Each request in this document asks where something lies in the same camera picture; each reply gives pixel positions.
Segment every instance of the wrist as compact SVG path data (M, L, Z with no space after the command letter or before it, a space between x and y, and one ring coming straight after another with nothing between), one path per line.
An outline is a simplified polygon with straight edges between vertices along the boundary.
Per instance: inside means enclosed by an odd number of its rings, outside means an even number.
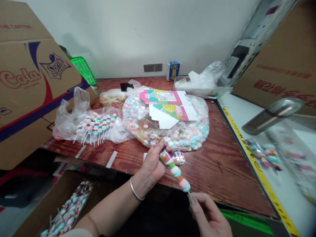
M155 186L156 182L151 177L150 172L140 169L132 179L132 185L140 198L145 198L146 194Z

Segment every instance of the green mat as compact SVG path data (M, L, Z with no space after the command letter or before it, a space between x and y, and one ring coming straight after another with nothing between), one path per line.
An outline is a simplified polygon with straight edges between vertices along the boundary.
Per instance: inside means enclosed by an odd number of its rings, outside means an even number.
M242 215L240 213L237 214L226 210L221 210L221 212L227 219L234 220L236 222L239 222L240 224L273 235L269 227L268 221L263 218L251 217L247 215Z

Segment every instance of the sleeve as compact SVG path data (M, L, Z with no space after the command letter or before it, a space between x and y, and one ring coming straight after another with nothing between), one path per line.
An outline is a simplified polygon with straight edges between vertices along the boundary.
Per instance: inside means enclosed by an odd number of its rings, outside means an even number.
M93 235L85 229L73 229L60 237L93 237Z

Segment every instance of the white wall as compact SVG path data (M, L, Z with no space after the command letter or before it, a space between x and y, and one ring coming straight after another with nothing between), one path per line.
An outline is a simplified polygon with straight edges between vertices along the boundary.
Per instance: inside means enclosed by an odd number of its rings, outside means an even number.
M257 0L20 0L96 78L201 73L225 61ZM162 72L144 64L163 63Z

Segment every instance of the hand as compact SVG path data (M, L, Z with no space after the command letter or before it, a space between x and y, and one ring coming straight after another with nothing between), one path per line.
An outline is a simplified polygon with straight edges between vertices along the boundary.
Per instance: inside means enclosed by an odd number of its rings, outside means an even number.
M144 160L142 170L149 172L153 182L157 183L166 172L166 165L162 162L159 154L165 149L165 140L161 139L157 146L152 146ZM174 155L174 149L171 149L169 154Z
M230 225L215 202L206 193L188 194L190 211L197 221L200 235L233 237Z

